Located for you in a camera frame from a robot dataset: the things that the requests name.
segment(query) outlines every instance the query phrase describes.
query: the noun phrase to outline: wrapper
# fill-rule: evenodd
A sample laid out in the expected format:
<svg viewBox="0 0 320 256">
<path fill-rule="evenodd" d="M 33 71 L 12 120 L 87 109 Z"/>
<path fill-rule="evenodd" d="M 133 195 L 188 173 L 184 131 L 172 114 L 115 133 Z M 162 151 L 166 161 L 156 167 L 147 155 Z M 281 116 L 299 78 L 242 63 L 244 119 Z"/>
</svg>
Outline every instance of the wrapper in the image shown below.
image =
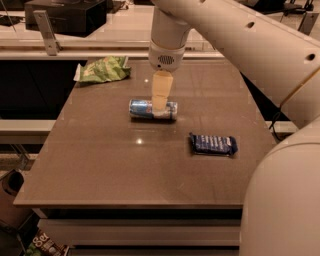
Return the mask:
<svg viewBox="0 0 320 256">
<path fill-rule="evenodd" d="M 84 83 L 105 83 L 122 80 L 131 74 L 131 68 L 127 67 L 127 57 L 109 56 L 89 63 L 82 67 L 78 65 L 75 81 Z"/>
<path fill-rule="evenodd" d="M 236 139 L 232 136 L 189 135 L 196 154 L 232 156 L 238 151 Z"/>
</svg>

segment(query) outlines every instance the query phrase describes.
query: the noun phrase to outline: blue can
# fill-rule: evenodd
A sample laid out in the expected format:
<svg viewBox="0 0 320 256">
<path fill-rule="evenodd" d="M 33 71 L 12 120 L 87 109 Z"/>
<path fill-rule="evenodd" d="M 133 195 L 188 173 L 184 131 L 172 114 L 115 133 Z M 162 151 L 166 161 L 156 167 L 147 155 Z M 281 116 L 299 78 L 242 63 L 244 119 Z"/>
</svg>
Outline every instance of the blue can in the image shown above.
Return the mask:
<svg viewBox="0 0 320 256">
<path fill-rule="evenodd" d="M 152 112 L 151 100 L 130 100 L 129 103 L 129 115 L 132 118 L 176 120 L 177 113 L 178 103 L 173 101 L 168 101 L 166 109 L 156 114 Z"/>
</svg>

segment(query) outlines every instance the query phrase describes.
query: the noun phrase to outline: blue wrapper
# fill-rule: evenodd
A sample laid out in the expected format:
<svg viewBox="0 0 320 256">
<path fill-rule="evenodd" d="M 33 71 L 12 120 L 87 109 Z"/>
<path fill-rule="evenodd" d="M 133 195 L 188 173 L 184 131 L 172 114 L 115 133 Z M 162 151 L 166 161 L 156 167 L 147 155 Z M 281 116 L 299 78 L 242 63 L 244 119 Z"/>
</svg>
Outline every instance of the blue wrapper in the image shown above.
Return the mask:
<svg viewBox="0 0 320 256">
<path fill-rule="evenodd" d="M 194 135 L 190 133 L 192 149 L 196 154 L 232 156 L 238 151 L 236 139 L 232 136 Z"/>
</svg>

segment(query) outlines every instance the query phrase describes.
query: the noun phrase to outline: metal bar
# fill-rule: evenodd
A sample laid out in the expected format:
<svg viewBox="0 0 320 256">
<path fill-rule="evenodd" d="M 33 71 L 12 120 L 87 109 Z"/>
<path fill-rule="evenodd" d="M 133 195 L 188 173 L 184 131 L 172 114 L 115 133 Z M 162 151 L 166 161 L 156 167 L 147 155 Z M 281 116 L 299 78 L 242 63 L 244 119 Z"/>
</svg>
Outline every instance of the metal bar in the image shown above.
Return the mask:
<svg viewBox="0 0 320 256">
<path fill-rule="evenodd" d="M 47 54 L 49 56 L 56 56 L 61 50 L 61 47 L 54 35 L 47 11 L 36 10 L 33 12 L 33 14 L 43 37 Z"/>
</svg>

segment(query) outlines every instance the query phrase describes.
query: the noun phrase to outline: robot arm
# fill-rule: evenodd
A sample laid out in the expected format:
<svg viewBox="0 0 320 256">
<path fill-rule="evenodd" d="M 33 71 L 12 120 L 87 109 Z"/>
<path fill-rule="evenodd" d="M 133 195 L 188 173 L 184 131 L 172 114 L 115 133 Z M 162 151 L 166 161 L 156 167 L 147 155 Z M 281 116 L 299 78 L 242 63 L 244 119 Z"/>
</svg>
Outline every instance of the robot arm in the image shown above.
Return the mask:
<svg viewBox="0 0 320 256">
<path fill-rule="evenodd" d="M 149 52 L 174 71 L 196 29 L 299 127 L 320 115 L 320 43 L 234 0 L 153 0 Z"/>
<path fill-rule="evenodd" d="M 154 68 L 175 70 L 187 31 L 195 28 L 298 127 L 304 127 L 278 144 L 255 170 L 243 205 L 240 255 L 316 255 L 320 251 L 319 42 L 233 0 L 152 1 Z M 179 33 L 166 30 L 169 20 L 173 26 L 183 24 Z M 163 63 L 163 59 L 174 61 Z"/>
</svg>

